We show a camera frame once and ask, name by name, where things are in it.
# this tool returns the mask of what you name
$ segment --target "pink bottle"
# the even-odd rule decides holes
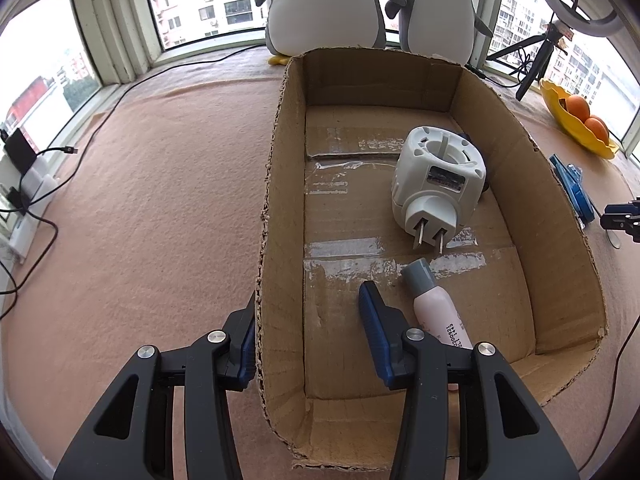
[[[424,258],[415,260],[401,272],[405,283],[414,295],[415,317],[423,330],[436,337],[441,343],[473,348],[450,295],[441,286],[436,285],[436,278],[427,260]],[[449,385],[449,390],[457,389],[456,384]]]

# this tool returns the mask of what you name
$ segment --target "bottle cap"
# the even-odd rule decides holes
[[[436,285],[436,277],[429,267],[427,260],[420,258],[407,265],[400,271],[404,282],[409,286],[414,298],[431,290]]]

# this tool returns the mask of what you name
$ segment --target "silver bolt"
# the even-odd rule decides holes
[[[151,345],[144,345],[138,348],[138,357],[142,359],[149,359],[155,353],[156,349]]]
[[[411,341],[422,341],[424,339],[424,332],[419,328],[410,328],[406,331],[406,336]]]
[[[478,351],[482,355],[493,355],[495,354],[495,346],[493,346],[491,343],[480,343],[478,345]]]
[[[209,332],[207,339],[210,343],[222,343],[225,340],[226,334],[222,330],[214,330]]]

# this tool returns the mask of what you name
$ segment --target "penguin belly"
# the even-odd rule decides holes
[[[464,65],[474,46],[471,0],[415,0],[409,20],[409,51]]]
[[[322,46],[368,46],[378,36],[375,0],[273,0],[269,36],[274,48],[296,56]]]

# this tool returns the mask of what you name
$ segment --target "penguin plush toy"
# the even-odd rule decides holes
[[[266,0],[255,0],[261,6]],[[406,0],[390,0],[398,8]],[[270,64],[323,46],[384,48],[379,0],[272,0],[265,28]]]
[[[400,46],[406,52],[449,59],[460,65],[469,61],[474,29],[492,36],[476,16],[472,0],[407,0],[405,6],[389,1],[386,15],[400,12]]]

